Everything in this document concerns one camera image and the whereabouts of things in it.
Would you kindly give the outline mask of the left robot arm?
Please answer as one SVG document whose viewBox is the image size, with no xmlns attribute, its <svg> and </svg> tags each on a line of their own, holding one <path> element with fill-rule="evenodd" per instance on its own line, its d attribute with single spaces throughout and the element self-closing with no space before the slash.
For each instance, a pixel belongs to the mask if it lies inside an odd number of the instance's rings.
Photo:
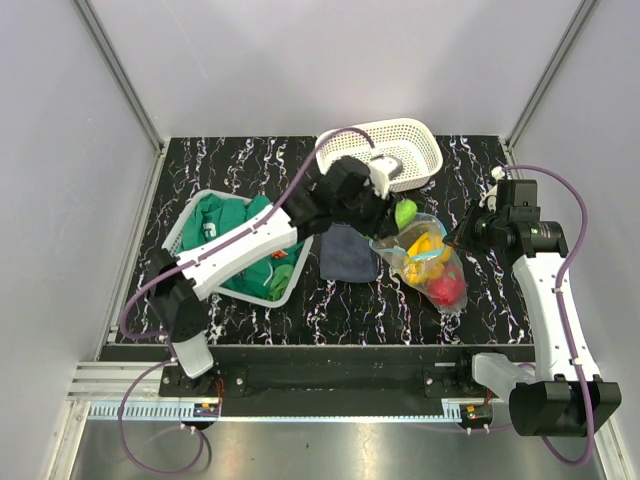
<svg viewBox="0 0 640 480">
<path fill-rule="evenodd" d="M 342 157 L 316 182 L 292 188 L 218 239 L 177 256 L 161 252 L 152 264 L 147 300 L 166 331 L 174 362 L 183 370 L 181 384 L 190 393 L 206 395 L 216 382 L 204 334 L 204 300 L 255 262 L 334 224 L 347 224 L 374 239 L 397 234 L 397 200 L 390 188 L 402 169 L 401 161 L 389 155 L 379 154 L 369 163 Z"/>
</svg>

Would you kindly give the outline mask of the clear zip top bag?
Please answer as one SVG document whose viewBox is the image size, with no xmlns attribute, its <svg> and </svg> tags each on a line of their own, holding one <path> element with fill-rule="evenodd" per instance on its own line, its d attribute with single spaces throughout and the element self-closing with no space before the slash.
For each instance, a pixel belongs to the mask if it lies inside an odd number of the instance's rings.
<svg viewBox="0 0 640 480">
<path fill-rule="evenodd" d="M 370 240 L 369 246 L 405 285 L 439 312 L 454 315 L 467 305 L 467 284 L 461 260 L 443 242 L 446 234 L 435 216 L 417 213 L 397 235 Z"/>
</svg>

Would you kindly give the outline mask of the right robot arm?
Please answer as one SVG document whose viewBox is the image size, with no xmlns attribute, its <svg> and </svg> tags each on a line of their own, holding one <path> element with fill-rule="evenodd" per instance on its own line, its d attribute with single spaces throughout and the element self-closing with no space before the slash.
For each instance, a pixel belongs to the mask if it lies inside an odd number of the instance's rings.
<svg viewBox="0 0 640 480">
<path fill-rule="evenodd" d="M 454 371 L 466 396 L 488 388 L 506 401 L 521 436 L 586 437 L 617 410 L 620 387 L 605 381 L 586 345 L 572 297 L 562 227 L 535 206 L 490 211 L 474 200 L 445 242 L 472 255 L 501 253 L 524 297 L 534 342 L 528 373 L 503 354 L 480 353 Z"/>
</svg>

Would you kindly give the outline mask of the green fake vegetable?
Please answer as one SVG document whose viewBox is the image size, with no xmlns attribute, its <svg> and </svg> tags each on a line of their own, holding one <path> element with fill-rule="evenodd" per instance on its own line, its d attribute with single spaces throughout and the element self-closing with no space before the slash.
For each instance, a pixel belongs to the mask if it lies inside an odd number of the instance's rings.
<svg viewBox="0 0 640 480">
<path fill-rule="evenodd" d="M 394 211 L 394 219 L 399 229 L 403 229 L 406 225 L 413 221 L 417 214 L 417 205 L 410 199 L 400 200 Z"/>
</svg>

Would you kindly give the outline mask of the yellow fake banana bunch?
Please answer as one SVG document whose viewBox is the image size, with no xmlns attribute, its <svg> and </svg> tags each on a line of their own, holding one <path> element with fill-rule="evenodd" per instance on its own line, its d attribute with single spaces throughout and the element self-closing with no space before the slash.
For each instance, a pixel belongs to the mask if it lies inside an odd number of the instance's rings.
<svg viewBox="0 0 640 480">
<path fill-rule="evenodd" d="M 422 234 L 409 248 L 404 260 L 405 279 L 411 285 L 438 278 L 452 256 L 452 249 L 437 233 Z"/>
</svg>

